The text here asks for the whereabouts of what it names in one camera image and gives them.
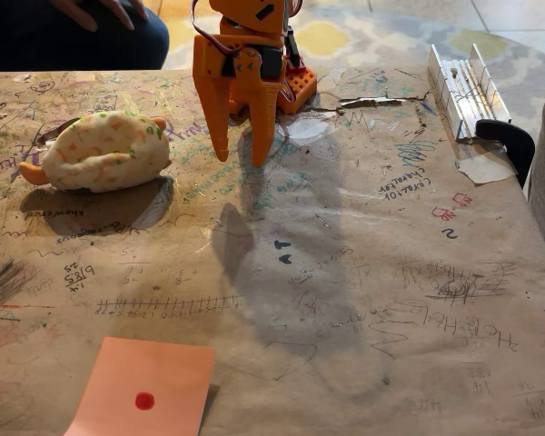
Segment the person's hand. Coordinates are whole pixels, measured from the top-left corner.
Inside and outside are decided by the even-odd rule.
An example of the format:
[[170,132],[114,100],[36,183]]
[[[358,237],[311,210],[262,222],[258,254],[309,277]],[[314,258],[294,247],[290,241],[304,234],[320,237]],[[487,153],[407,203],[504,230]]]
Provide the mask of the person's hand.
[[135,18],[146,22],[149,17],[142,1],[72,1],[50,0],[48,4],[83,29],[95,32],[102,19],[116,19],[128,31],[135,29]]

